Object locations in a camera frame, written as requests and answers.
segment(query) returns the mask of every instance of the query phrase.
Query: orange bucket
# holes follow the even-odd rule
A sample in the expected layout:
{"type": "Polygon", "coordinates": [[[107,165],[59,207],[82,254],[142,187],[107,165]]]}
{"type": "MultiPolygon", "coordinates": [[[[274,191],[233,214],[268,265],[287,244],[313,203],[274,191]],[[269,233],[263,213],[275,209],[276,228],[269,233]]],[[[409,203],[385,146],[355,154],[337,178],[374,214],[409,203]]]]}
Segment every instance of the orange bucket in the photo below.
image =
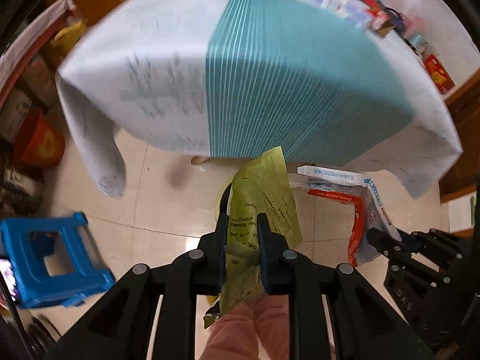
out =
{"type": "Polygon", "coordinates": [[[47,123],[42,111],[31,109],[13,145],[13,163],[40,168],[56,167],[65,151],[65,138],[47,123]]]}

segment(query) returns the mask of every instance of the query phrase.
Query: pink fabric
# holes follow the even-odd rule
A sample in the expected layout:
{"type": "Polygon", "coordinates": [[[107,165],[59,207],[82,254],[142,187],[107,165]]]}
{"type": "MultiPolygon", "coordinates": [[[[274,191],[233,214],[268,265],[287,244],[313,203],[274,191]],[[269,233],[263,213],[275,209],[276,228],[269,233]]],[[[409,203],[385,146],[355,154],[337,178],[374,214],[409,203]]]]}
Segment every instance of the pink fabric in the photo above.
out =
{"type": "Polygon", "coordinates": [[[200,360],[257,360],[257,336],[272,360],[289,358],[289,299],[267,296],[251,310],[244,303],[210,328],[200,360]]]}

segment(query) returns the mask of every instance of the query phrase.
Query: metal screw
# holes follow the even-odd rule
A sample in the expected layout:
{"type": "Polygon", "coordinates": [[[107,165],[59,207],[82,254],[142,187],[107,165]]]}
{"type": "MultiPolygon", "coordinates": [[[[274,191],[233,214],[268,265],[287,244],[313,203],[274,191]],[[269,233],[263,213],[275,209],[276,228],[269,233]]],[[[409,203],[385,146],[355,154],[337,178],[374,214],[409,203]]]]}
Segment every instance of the metal screw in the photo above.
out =
{"type": "Polygon", "coordinates": [[[283,257],[288,260],[294,260],[297,258],[297,252],[294,250],[287,249],[283,252],[283,257]]]}
{"type": "Polygon", "coordinates": [[[135,264],[131,271],[135,275],[143,275],[147,271],[147,266],[145,264],[135,264]]]}
{"type": "Polygon", "coordinates": [[[344,275],[350,275],[353,273],[353,267],[350,264],[347,264],[346,262],[343,264],[340,264],[338,267],[341,273],[344,275]]]}
{"type": "Polygon", "coordinates": [[[188,256],[194,260],[201,259],[203,257],[203,251],[201,249],[193,249],[188,252],[188,256]]]}

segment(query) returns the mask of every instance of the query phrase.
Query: table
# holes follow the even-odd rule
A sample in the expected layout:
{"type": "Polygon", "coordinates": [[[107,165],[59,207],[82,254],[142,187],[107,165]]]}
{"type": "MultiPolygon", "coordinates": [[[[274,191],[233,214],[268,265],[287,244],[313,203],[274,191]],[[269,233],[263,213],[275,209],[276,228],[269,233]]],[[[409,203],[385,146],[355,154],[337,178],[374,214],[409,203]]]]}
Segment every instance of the table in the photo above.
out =
{"type": "Polygon", "coordinates": [[[125,188],[116,125],[189,155],[281,145],[287,161],[387,169],[414,197],[461,153],[402,40],[312,0],[128,0],[76,45],[57,86],[85,165],[112,196],[125,188]]]}

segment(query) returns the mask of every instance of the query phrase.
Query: blue plastic stool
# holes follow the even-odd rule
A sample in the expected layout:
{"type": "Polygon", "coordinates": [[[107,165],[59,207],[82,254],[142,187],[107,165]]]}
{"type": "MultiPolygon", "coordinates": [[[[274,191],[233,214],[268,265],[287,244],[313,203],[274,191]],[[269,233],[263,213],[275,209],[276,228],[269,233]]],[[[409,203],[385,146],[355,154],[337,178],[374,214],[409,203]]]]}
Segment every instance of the blue plastic stool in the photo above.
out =
{"type": "Polygon", "coordinates": [[[78,306],[90,295],[109,290],[115,279],[109,269],[95,269],[77,228],[87,226],[83,212],[65,218],[8,218],[0,223],[3,247],[13,268],[26,308],[78,306]],[[57,232],[75,273],[50,276],[44,257],[53,254],[53,239],[42,233],[57,232]],[[32,233],[39,233],[30,239],[32,233]]]}

